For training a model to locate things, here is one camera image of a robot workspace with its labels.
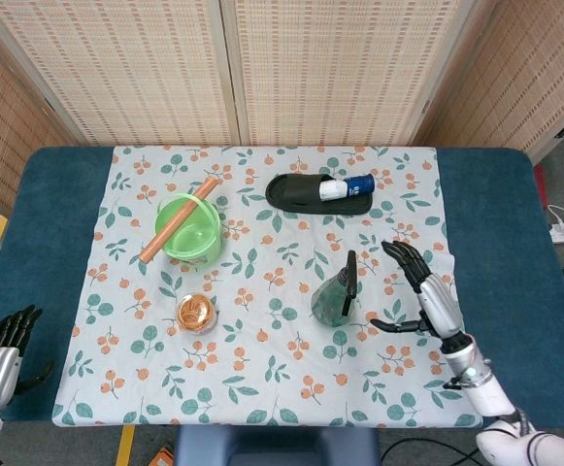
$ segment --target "orange berry pattern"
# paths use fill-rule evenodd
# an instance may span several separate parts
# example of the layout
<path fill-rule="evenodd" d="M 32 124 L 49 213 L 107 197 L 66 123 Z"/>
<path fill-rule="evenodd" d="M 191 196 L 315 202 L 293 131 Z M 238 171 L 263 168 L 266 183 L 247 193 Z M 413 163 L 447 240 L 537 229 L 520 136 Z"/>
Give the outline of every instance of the orange berry pattern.
<path fill-rule="evenodd" d="M 381 241 L 407 240 L 455 292 L 439 167 L 431 149 L 372 147 L 117 147 L 73 323 L 53 420 L 257 425 L 474 425 L 439 341 L 384 334 L 373 318 L 418 318 L 415 294 Z M 276 174 L 372 174 L 361 216 L 309 216 L 272 207 Z M 139 253 L 157 207 L 211 176 L 221 253 L 212 264 Z M 348 324 L 312 315 L 312 298 L 357 253 Z M 176 321 L 189 293 L 214 303 L 216 326 L 191 334 Z"/>

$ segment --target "wooden stick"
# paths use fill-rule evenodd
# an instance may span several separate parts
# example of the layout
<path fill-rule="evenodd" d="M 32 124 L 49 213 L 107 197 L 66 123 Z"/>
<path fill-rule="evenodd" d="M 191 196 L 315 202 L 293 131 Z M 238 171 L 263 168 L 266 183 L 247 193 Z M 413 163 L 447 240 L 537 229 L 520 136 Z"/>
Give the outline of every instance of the wooden stick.
<path fill-rule="evenodd" d="M 198 187 L 197 190 L 193 193 L 193 196 L 197 197 L 199 200 L 204 200 L 206 199 L 206 196 L 208 196 L 217 185 L 218 181 L 216 178 L 208 177 L 202 184 L 200 184 L 200 187 Z M 140 252 L 139 260 L 141 260 L 145 264 L 148 264 L 196 208 L 197 204 L 188 199 L 184 203 L 184 205 L 174 214 L 174 216 L 172 216 L 172 218 L 165 224 L 165 226 L 161 228 L 161 231 L 159 231 L 156 236 L 151 239 L 144 250 Z"/>

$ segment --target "green bucket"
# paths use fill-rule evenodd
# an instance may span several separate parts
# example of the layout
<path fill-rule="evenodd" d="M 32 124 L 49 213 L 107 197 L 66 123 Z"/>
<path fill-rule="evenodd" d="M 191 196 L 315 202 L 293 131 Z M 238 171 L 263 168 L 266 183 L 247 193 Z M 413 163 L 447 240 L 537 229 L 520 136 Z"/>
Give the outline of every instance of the green bucket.
<path fill-rule="evenodd" d="M 221 253 L 221 220 L 215 206 L 190 194 L 178 194 L 169 204 L 158 204 L 154 230 L 160 229 L 189 199 L 198 207 L 163 246 L 170 257 L 192 265 L 212 264 Z"/>

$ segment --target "tablecloth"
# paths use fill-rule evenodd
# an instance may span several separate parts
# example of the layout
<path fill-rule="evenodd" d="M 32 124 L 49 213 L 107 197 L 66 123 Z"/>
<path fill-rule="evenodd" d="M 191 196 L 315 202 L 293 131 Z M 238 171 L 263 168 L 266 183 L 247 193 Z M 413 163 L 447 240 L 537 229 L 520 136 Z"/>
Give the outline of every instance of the tablecloth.
<path fill-rule="evenodd" d="M 45 148 L 22 174 L 0 253 L 0 319 L 32 302 L 45 310 L 23 380 L 50 358 L 64 364 L 113 150 Z M 517 150 L 437 154 L 466 328 L 535 425 L 564 426 L 564 284 L 531 164 Z M 60 379 L 53 371 L 15 396 L 2 417 L 50 419 Z"/>
<path fill-rule="evenodd" d="M 428 148 L 117 147 L 53 420 L 103 423 L 286 423 L 469 426 L 480 418 L 441 385 L 440 342 L 384 335 L 369 325 L 418 318 L 419 305 L 380 241 L 422 251 L 454 292 L 436 151 Z M 276 174 L 372 173 L 365 216 L 273 209 Z M 208 268 L 137 254 L 157 206 L 207 176 L 224 237 Z M 349 325 L 315 320 L 312 294 L 358 254 Z M 182 295 L 204 292 L 219 326 L 197 337 L 174 319 Z"/>

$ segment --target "table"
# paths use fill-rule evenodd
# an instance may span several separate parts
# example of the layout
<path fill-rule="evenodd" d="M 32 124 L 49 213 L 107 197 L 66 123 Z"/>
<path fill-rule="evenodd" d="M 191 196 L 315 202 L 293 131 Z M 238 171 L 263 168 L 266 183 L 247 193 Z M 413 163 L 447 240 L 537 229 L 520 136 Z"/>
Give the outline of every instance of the table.
<path fill-rule="evenodd" d="M 564 287 L 530 164 L 512 150 L 438 154 L 467 328 L 513 401 L 540 426 L 564 425 Z M 0 318 L 29 302 L 47 310 L 34 330 L 24 377 L 39 372 L 48 355 L 57 365 L 64 360 L 111 156 L 110 148 L 41 150 L 25 170 L 0 256 Z M 508 311 L 495 318 L 495 310 Z M 16 398 L 4 417 L 50 418 L 57 383 L 53 375 Z"/>

